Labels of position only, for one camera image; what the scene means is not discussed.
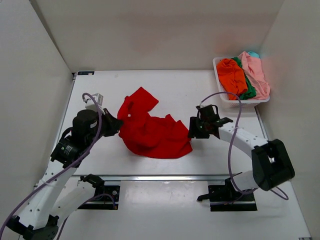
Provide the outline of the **red t-shirt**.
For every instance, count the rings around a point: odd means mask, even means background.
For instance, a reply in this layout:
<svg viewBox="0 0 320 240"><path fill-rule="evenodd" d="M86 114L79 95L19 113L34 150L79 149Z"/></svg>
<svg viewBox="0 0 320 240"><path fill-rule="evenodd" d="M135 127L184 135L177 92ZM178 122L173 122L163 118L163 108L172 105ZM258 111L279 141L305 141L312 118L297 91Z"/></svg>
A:
<svg viewBox="0 0 320 240"><path fill-rule="evenodd" d="M149 114L158 103L143 87L126 96L117 113L117 119L123 121L119 137L132 153L143 157L178 159L191 153L189 130L181 120L174 120L170 114Z"/></svg>

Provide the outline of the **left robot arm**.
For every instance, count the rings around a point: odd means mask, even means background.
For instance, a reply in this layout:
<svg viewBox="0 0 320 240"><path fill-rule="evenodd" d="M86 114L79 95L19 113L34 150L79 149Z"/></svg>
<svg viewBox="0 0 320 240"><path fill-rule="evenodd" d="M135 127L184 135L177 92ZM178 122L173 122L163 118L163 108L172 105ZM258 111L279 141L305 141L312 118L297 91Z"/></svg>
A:
<svg viewBox="0 0 320 240"><path fill-rule="evenodd" d="M76 172L93 145L102 137L116 135L123 121L107 109L85 109L77 113L54 148L47 169L33 190L7 217L2 228L9 228L25 240L54 240L61 235L68 217L86 202L104 195L104 181L89 174L79 185L58 199L65 184Z"/></svg>

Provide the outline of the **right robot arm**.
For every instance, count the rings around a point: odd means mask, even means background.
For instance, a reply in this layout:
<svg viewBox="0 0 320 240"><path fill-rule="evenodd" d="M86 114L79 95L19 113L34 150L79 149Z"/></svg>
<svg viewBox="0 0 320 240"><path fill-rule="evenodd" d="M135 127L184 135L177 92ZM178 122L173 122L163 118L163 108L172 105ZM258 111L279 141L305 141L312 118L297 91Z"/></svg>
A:
<svg viewBox="0 0 320 240"><path fill-rule="evenodd" d="M285 144L279 140L260 138L238 126L238 121L219 116L216 105L197 106L197 115L190 117L188 137L208 139L215 136L229 143L228 153L236 147L251 159L252 169L233 174L231 157L227 157L229 178L224 186L213 192L200 195L197 201L224 196L230 201L251 194L256 189L274 191L279 185L292 180L296 173Z"/></svg>

